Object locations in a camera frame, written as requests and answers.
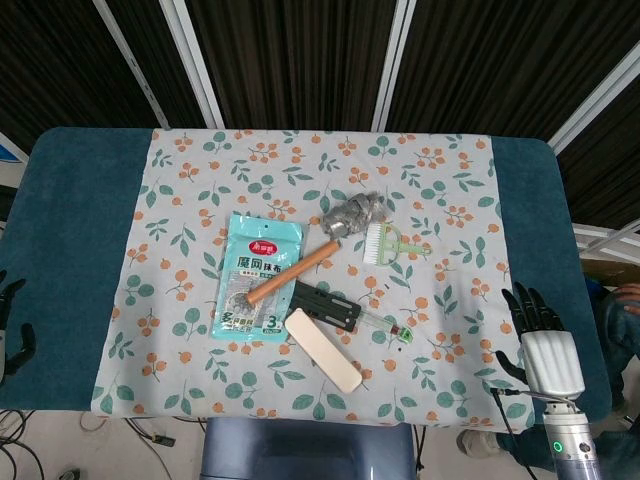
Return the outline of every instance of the person's hand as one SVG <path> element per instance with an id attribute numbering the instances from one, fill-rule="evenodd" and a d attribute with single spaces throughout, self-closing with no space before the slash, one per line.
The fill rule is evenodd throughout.
<path id="1" fill-rule="evenodd" d="M 613 291 L 616 296 L 616 300 L 619 302 L 638 302 L 640 303 L 640 283 L 627 283 Z M 640 307 L 633 305 L 625 305 L 624 309 L 633 313 L 634 315 L 640 315 Z"/>

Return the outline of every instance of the white pole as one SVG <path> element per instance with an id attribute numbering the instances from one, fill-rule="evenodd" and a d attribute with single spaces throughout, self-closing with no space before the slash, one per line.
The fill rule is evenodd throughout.
<path id="1" fill-rule="evenodd" d="M 580 255 L 583 255 L 586 253 L 597 253 L 598 251 L 603 251 L 602 249 L 607 245 L 609 245 L 610 243 L 613 243 L 616 240 L 619 240 L 623 238 L 625 235 L 629 233 L 633 233 L 638 229 L 640 229 L 640 218 L 637 220 L 634 220 L 631 223 L 628 223 L 617 232 L 614 230 L 609 236 L 607 236 L 607 238 L 603 238 L 602 240 L 594 240 L 587 246 L 587 248 L 585 248 L 580 252 Z"/>
<path id="2" fill-rule="evenodd" d="M 147 102 L 149 102 L 149 105 L 151 106 L 153 113 L 158 119 L 158 123 L 162 128 L 169 129 L 170 128 L 169 121 L 167 120 L 167 117 L 162 111 L 162 107 L 160 107 L 158 100 L 153 94 L 153 91 L 151 90 L 151 87 L 149 86 L 149 83 L 147 82 L 147 79 L 145 78 L 144 73 L 142 73 L 142 70 L 140 70 L 140 67 L 138 66 L 138 62 L 133 56 L 133 52 L 129 48 L 129 44 L 127 43 L 127 40 L 124 38 L 124 35 L 122 34 L 122 30 L 120 30 L 120 27 L 118 26 L 118 22 L 116 22 L 116 19 L 113 17 L 113 14 L 109 9 L 109 6 L 107 5 L 106 0 L 93 0 L 93 4 L 98 10 L 98 13 L 100 14 L 100 16 L 102 17 L 102 21 L 107 26 L 107 29 L 109 29 L 109 33 L 111 34 L 111 37 L 116 42 L 116 45 L 118 45 L 118 49 L 120 50 L 120 53 L 122 53 L 122 56 L 126 60 L 127 65 L 129 65 L 129 68 L 131 69 L 131 73 L 133 73 L 133 76 L 136 77 L 138 85 L 140 85 L 140 88 L 142 89 L 144 96 L 147 98 Z"/>
<path id="3" fill-rule="evenodd" d="M 223 129 L 224 121 L 204 57 L 184 0 L 159 0 L 171 36 L 189 77 L 207 128 Z"/>
<path id="4" fill-rule="evenodd" d="M 387 55 L 382 67 L 380 76 L 380 86 L 378 87 L 378 98 L 373 111 L 372 132 L 384 132 L 389 117 L 389 109 L 393 99 L 393 91 L 396 88 L 398 70 L 404 53 L 404 46 L 411 27 L 413 11 L 416 7 L 416 0 L 397 0 L 396 10 L 393 14 L 389 43 L 387 44 Z"/>
<path id="5" fill-rule="evenodd" d="M 640 42 L 615 66 L 600 85 L 555 133 L 549 145 L 562 152 L 640 73 Z"/>
<path id="6" fill-rule="evenodd" d="M 24 153 L 20 147 L 18 147 L 15 143 L 13 143 L 9 137 L 7 137 L 4 133 L 0 132 L 0 145 L 6 148 L 9 153 L 11 153 L 14 157 L 20 160 L 22 163 L 29 163 L 29 155 Z"/>

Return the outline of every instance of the wooden hammer handle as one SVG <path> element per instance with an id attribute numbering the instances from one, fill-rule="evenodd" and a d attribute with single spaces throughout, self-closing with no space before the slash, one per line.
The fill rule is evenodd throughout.
<path id="1" fill-rule="evenodd" d="M 309 270 L 314 265 L 320 263 L 327 257 L 330 257 L 335 252 L 340 249 L 340 244 L 336 240 L 331 240 L 328 243 L 325 243 L 318 250 L 313 252 L 311 255 L 304 257 L 298 263 L 291 265 L 286 270 L 283 270 L 281 273 L 276 275 L 275 277 L 270 278 L 266 282 L 258 285 L 255 289 L 251 290 L 247 293 L 247 302 L 251 306 L 254 306 L 260 300 L 262 300 L 267 295 L 271 294 L 282 285 L 287 283 L 290 280 L 298 277 L 302 273 Z"/>

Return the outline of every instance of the blue chair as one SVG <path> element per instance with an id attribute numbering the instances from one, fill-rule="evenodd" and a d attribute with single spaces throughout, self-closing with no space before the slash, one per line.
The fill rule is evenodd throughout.
<path id="1" fill-rule="evenodd" d="M 212 418 L 200 480 L 415 480 L 411 427 Z"/>

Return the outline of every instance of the hammer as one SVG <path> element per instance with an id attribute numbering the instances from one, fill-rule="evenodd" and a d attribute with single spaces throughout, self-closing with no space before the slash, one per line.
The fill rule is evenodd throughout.
<path id="1" fill-rule="evenodd" d="M 311 255 L 248 292 L 247 302 L 254 306 L 285 283 L 337 252 L 340 249 L 339 238 L 364 231 L 371 222 L 382 221 L 384 215 L 384 207 L 376 192 L 368 195 L 359 193 L 345 203 L 334 207 L 322 219 L 322 230 L 331 240 Z"/>

